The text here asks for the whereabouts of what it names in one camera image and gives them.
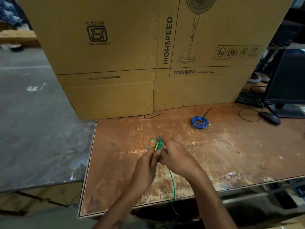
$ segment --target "blue wire coil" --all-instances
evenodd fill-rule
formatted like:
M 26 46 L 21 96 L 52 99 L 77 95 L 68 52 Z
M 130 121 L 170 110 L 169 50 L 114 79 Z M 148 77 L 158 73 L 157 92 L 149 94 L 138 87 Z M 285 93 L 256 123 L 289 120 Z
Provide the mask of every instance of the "blue wire coil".
M 191 119 L 191 125 L 195 129 L 206 128 L 209 124 L 209 121 L 202 116 L 194 116 Z

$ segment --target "worn wooden tabletop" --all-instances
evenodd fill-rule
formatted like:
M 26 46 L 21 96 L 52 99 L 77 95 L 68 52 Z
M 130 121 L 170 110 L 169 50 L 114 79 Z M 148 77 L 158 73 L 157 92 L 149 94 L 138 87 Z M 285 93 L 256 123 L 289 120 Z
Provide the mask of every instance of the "worn wooden tabletop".
M 190 119 L 213 109 L 205 129 Z M 247 122 L 238 116 L 242 104 L 213 104 L 169 109 L 155 118 L 143 116 L 98 120 L 80 216 L 106 211 L 129 183 L 137 159 L 158 135 L 181 134 L 184 145 L 206 171 L 217 191 L 305 175 L 305 120 Z M 242 116 L 256 120 L 257 112 Z M 173 174 L 176 198 L 193 195 L 189 183 Z M 158 164 L 153 184 L 138 205 L 170 200 L 169 170 Z

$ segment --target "computer monitor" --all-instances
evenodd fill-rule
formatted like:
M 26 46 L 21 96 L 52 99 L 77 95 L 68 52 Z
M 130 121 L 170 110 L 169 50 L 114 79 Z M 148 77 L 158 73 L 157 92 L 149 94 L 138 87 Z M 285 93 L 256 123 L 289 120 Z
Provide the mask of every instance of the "computer monitor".
M 285 50 L 262 102 L 280 118 L 305 118 L 295 104 L 305 104 L 305 51 Z

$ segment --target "yellow wire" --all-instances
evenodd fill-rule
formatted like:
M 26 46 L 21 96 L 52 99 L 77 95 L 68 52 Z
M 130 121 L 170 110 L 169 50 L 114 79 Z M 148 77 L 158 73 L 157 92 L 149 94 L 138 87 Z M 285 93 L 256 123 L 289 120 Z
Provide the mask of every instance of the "yellow wire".
M 159 142 L 157 142 L 157 144 L 156 144 L 155 152 L 157 151 L 158 145 L 159 145 Z

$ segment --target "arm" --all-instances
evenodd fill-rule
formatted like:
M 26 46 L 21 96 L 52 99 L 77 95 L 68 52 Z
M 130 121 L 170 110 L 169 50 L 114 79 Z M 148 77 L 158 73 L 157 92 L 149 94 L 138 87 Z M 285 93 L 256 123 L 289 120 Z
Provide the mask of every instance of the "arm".
M 171 139 L 161 137 L 161 140 L 166 148 L 159 152 L 160 163 L 187 179 L 193 189 L 204 226 L 207 229 L 237 229 L 208 175 L 184 148 L 181 136 Z
M 125 222 L 128 213 L 155 178 L 160 151 L 154 151 L 153 147 L 138 159 L 128 187 L 92 229 L 117 229 Z

